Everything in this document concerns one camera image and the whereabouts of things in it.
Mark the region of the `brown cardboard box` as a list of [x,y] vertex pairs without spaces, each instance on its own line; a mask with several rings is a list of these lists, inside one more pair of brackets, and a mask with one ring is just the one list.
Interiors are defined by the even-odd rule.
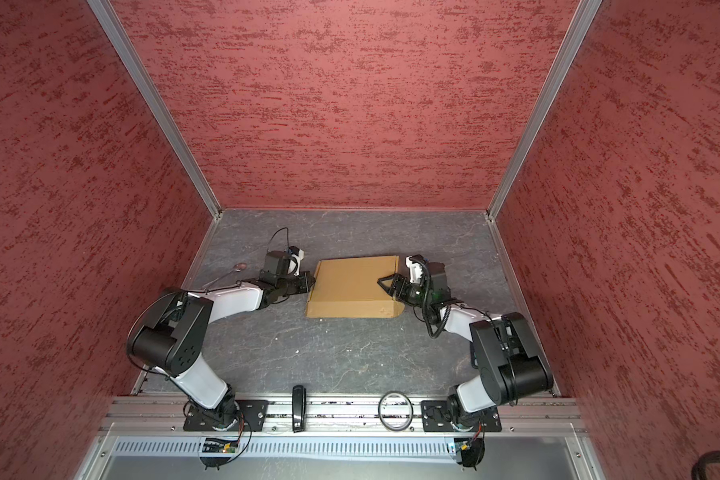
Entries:
[[398,256],[321,260],[306,304],[310,319],[391,319],[405,305],[386,293],[378,280],[398,273]]

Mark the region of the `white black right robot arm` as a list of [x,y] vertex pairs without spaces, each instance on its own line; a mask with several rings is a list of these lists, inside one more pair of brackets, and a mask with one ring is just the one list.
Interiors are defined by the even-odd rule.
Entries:
[[459,428],[475,425],[495,407],[549,391],[554,376],[528,320],[518,312],[490,314],[451,293],[445,265],[420,255],[406,258],[408,274],[377,280],[392,299],[412,307],[430,338],[444,333],[470,343],[477,375],[455,387],[446,418]]

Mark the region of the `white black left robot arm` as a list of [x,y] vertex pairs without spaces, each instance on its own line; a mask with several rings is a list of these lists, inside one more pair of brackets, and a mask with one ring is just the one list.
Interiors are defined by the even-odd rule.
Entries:
[[303,250],[289,246],[284,251],[268,252],[256,278],[231,287],[163,293],[131,327],[127,357],[136,366],[167,377],[187,396],[190,412],[211,429],[240,427],[232,387],[202,356],[208,326],[309,293],[315,279],[311,272],[301,269],[303,259]]

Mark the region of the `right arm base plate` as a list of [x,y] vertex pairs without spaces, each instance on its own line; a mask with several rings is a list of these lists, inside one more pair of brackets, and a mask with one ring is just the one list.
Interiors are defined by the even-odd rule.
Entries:
[[447,400],[423,400],[420,404],[425,432],[497,433],[502,424],[496,407],[477,412],[466,412],[454,398]]

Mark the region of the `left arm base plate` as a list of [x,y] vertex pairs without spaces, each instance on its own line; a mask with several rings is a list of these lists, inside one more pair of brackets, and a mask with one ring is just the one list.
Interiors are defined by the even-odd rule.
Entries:
[[186,432],[226,433],[247,428],[263,429],[269,402],[266,400],[223,400],[215,409],[206,409],[188,400],[183,409]]

